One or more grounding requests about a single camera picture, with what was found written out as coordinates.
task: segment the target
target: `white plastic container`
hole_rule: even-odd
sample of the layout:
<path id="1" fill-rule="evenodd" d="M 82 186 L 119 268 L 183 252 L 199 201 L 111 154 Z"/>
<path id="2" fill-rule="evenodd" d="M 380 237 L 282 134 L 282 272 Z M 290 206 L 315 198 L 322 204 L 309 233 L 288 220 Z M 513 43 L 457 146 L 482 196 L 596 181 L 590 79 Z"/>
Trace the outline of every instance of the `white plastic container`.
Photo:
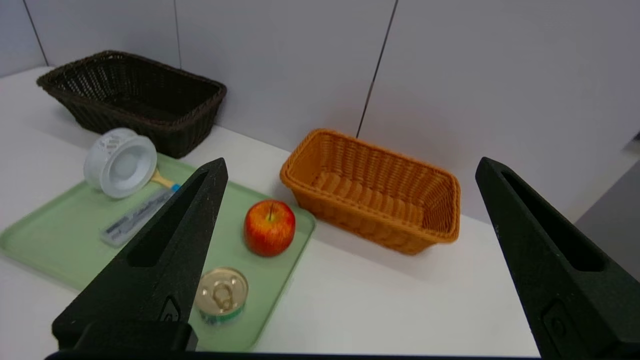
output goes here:
<path id="1" fill-rule="evenodd" d="M 121 199 L 149 182 L 156 162 L 156 147 L 151 140 L 121 127 L 93 143 L 84 160 L 84 179 L 106 195 Z"/>

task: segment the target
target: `tin can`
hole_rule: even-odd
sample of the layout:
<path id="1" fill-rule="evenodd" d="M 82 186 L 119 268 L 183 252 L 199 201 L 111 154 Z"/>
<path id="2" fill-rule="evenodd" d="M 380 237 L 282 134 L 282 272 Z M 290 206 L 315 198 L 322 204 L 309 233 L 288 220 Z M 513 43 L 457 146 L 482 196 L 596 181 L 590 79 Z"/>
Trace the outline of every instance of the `tin can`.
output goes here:
<path id="1" fill-rule="evenodd" d="M 200 279 L 195 303 L 205 323 L 224 323 L 242 313 L 248 294 L 249 284 L 241 272 L 215 268 Z"/>

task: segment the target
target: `apple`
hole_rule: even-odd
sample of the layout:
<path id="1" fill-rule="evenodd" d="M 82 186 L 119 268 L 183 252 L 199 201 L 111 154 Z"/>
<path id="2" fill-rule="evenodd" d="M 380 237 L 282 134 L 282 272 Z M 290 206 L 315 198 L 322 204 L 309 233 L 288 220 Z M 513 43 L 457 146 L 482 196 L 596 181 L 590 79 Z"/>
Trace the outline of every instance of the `apple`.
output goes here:
<path id="1" fill-rule="evenodd" d="M 291 245 L 296 217 L 282 201 L 263 200 L 251 207 L 244 218 L 244 241 L 260 256 L 276 256 Z"/>

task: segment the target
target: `ring pull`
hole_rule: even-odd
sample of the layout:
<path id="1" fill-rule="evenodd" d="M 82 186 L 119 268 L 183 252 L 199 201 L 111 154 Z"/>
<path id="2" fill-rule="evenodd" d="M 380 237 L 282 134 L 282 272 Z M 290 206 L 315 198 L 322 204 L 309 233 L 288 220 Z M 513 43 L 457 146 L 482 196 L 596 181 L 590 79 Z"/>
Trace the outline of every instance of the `ring pull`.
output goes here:
<path id="1" fill-rule="evenodd" d="M 226 298 L 218 296 L 218 293 L 221 290 L 225 290 L 227 292 Z M 231 290 L 231 286 L 229 286 L 227 284 L 218 284 L 218 285 L 214 286 L 212 298 L 213 298 L 213 301 L 216 302 L 216 305 L 218 305 L 218 307 L 221 310 L 229 311 L 229 310 L 231 310 L 233 308 L 234 295 L 233 295 L 233 292 Z"/>

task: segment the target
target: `white tabletop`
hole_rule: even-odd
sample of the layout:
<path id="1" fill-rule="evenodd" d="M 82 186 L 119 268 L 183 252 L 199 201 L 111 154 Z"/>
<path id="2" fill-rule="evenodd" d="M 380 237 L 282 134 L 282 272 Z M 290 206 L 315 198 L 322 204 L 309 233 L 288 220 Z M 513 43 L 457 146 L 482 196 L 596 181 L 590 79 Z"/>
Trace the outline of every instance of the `white tabletop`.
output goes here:
<path id="1" fill-rule="evenodd" d="M 0 79 L 0 229 L 82 181 L 98 138 L 36 86 L 47 70 Z M 222 157 L 231 181 L 293 202 L 288 155 L 214 127 L 183 161 Z M 55 352 L 51 322 L 76 295 L 0 255 L 0 359 Z M 492 227 L 464 216 L 457 242 L 414 257 L 318 221 L 255 351 L 538 356 Z"/>

